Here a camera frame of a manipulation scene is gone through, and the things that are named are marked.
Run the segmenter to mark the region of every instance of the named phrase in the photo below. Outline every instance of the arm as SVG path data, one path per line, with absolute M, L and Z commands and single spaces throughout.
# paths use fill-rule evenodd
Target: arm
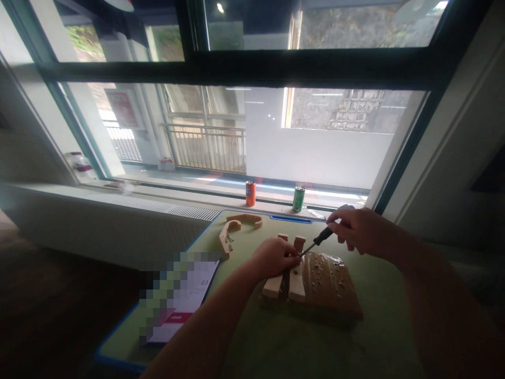
M 264 241 L 165 345 L 141 379 L 215 377 L 242 311 L 256 285 L 300 263 L 296 249 L 281 238 Z
M 341 219 L 340 224 L 333 221 Z M 450 263 L 429 245 L 368 210 L 341 208 L 328 227 L 348 250 L 370 254 L 402 272 L 420 359 L 429 376 L 505 374 L 503 336 Z

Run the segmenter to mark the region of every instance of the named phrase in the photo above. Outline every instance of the black window frame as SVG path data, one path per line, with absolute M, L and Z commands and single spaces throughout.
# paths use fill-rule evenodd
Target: black window frame
M 67 100 L 72 103 L 72 99 L 65 98 L 58 83 L 171 83 L 428 92 L 418 120 L 376 201 L 375 211 L 382 214 L 492 0 L 451 0 L 427 47 L 268 51 L 209 51 L 203 0 L 176 0 L 185 61 L 113 63 L 58 62 L 29 0 L 2 2 L 83 153 L 94 167 L 100 167 L 99 162 L 102 167 L 106 165 L 86 137 L 83 120 L 77 120 L 70 108 Z M 97 173 L 101 179 L 115 180 L 102 170 Z

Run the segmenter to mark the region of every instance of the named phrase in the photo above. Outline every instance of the hand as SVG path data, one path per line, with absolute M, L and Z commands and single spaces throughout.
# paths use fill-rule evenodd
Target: hand
M 300 253 L 282 238 L 264 240 L 245 263 L 258 281 L 278 275 L 301 262 Z
M 402 256 L 420 244 L 414 236 L 367 209 L 339 208 L 328 220 L 327 226 L 338 235 L 338 242 L 347 242 L 348 250 L 356 247 L 360 254 L 370 254 L 399 265 Z

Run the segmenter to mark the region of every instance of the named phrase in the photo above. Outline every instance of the window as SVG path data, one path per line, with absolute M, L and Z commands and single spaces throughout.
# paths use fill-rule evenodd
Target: window
M 378 212 L 489 6 L 4 3 L 101 178 L 235 198 L 253 179 L 285 205 L 303 185 L 316 209 L 379 188 Z
M 205 0 L 210 50 L 261 49 L 258 34 L 290 34 L 284 48 L 425 47 L 449 1 L 216 2 Z M 230 41 L 218 44 L 213 41 Z
M 285 127 L 394 134 L 412 91 L 290 88 Z

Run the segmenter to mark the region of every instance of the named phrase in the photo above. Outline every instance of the glass pane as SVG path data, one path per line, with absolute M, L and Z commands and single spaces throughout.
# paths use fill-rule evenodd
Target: glass pane
M 232 119 L 209 118 L 207 124 L 209 126 L 220 127 L 220 128 L 239 128 L 239 129 L 244 129 L 246 127 L 246 122 L 245 121 L 232 120 Z
M 205 0 L 211 50 L 425 47 L 449 1 Z M 228 40 L 220 44 L 220 39 Z
M 197 126 L 203 126 L 204 125 L 204 119 L 203 118 L 191 118 L 191 117 L 172 117 L 171 118 L 171 123 L 172 124 L 177 124 L 177 125 L 197 125 Z
M 412 91 L 290 88 L 286 127 L 394 134 Z
M 150 47 L 154 61 L 160 62 L 183 62 L 183 44 L 180 40 L 179 27 L 177 25 L 152 26 L 147 29 L 147 34 L 154 46 Z
M 213 126 L 220 128 L 245 128 L 245 121 L 233 120 L 233 119 L 217 119 L 209 118 L 207 124 L 205 125 L 203 118 L 194 117 L 171 117 L 171 123 L 177 125 L 198 125 L 198 126 Z
M 244 87 L 206 87 L 209 112 L 213 114 L 245 114 Z
M 170 112 L 203 113 L 203 100 L 199 86 L 165 84 Z
M 64 5 L 54 0 L 54 4 L 44 9 L 46 19 L 40 22 L 50 29 L 47 35 L 54 36 L 49 42 L 62 62 L 184 61 L 173 2 L 82 0 Z M 56 37 L 65 32 L 74 51 Z
M 240 94 L 245 114 L 175 113 L 173 92 L 182 93 L 181 87 L 72 83 L 96 145 L 104 156 L 114 154 L 124 171 L 117 178 L 179 181 L 234 196 L 243 195 L 245 181 L 256 180 L 258 197 L 287 203 L 294 187 L 303 185 L 306 204 L 328 207 L 365 203 L 394 134 L 408 134 L 424 96 L 381 89 L 186 86 L 196 95 L 200 88 L 209 97 L 217 93 L 214 98 Z

